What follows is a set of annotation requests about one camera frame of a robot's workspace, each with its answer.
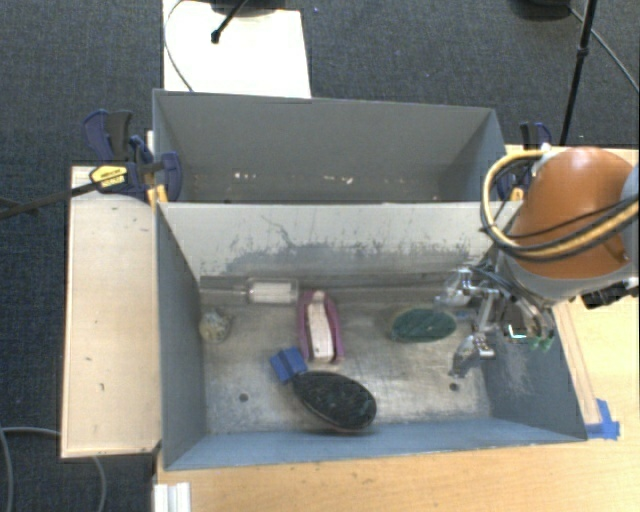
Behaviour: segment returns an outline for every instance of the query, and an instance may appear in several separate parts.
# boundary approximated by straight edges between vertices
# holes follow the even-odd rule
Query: wooden table
[[[568,308],[618,441],[168,473],[159,461],[158,482],[191,482],[194,512],[640,510],[638,300]]]

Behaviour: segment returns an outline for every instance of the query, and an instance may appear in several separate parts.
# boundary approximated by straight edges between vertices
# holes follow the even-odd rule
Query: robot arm
[[[533,179],[514,218],[500,228],[491,191],[522,162],[535,162]],[[445,307],[480,298],[473,334],[454,355],[453,376],[495,357],[491,346],[500,341],[548,348],[556,302],[598,293],[607,300],[634,282],[637,290],[638,166],[632,170],[612,153],[570,148],[508,155],[488,171],[481,218],[492,251],[480,265],[459,269],[440,297]]]

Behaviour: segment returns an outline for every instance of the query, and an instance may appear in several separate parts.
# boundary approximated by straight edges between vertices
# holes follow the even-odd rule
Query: purple object
[[[182,190],[182,167],[178,159],[178,153],[168,151],[160,157],[164,166],[164,181],[167,187],[169,201],[177,201]]]
[[[114,159],[113,149],[107,132],[106,110],[96,110],[89,114],[82,123],[84,138],[91,149],[96,152],[101,162],[111,162]]]
[[[151,153],[151,150],[140,135],[132,135],[129,139],[129,145],[135,154],[134,160],[136,163],[150,164],[153,162],[153,153]]]
[[[309,360],[309,329],[307,326],[307,306],[313,301],[313,294],[316,290],[308,290],[304,292],[298,299],[298,339],[300,341],[300,352],[305,361]],[[335,303],[329,298],[328,294],[324,294],[324,310],[329,321],[331,329],[331,338],[333,340],[334,359],[333,363],[338,363],[344,359],[344,346],[342,344],[342,336],[340,334],[340,322],[338,318],[338,310]]]

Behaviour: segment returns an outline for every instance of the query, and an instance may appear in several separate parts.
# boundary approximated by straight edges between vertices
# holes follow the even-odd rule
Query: white cable
[[[180,71],[180,69],[178,68],[178,65],[176,64],[176,62],[173,60],[173,56],[171,55],[171,50],[169,50],[169,45],[167,44],[167,26],[169,25],[169,20],[171,19],[171,16],[173,15],[173,13],[175,12],[175,10],[178,8],[178,6],[182,3],[185,2],[186,0],[178,0],[175,5],[171,8],[171,10],[169,11],[169,14],[167,15],[167,19],[164,22],[164,25],[162,27],[162,43],[164,45],[164,49],[167,51],[167,57],[169,57],[169,61],[171,62],[171,65],[173,66],[173,69],[175,69],[176,73],[178,74],[178,76],[180,77],[180,80],[182,80],[182,82],[184,83],[184,85],[187,86],[187,89],[189,89],[189,92],[194,92],[193,91],[193,87],[191,87],[191,85],[189,84],[189,82],[187,82],[187,79],[184,77],[184,75],[182,74],[182,72]]]

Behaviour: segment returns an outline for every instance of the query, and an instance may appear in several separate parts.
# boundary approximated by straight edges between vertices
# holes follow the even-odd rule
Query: gray carpet
[[[583,2],[573,5],[581,12]],[[505,140],[542,121],[557,140],[580,24],[523,0],[288,0],[303,12],[314,96],[493,107]],[[640,3],[600,2],[594,28],[638,80]],[[160,0],[4,0],[0,9],[0,196],[64,188],[93,158],[80,123],[97,108],[151,126],[161,85]],[[592,40],[570,144],[638,147],[638,96]],[[59,428],[65,299],[64,205],[0,221],[0,423]],[[55,444],[10,439],[15,510],[91,510],[92,466],[56,462]],[[150,457],[105,461],[106,510],[147,510]],[[6,470],[0,468],[0,508]]]

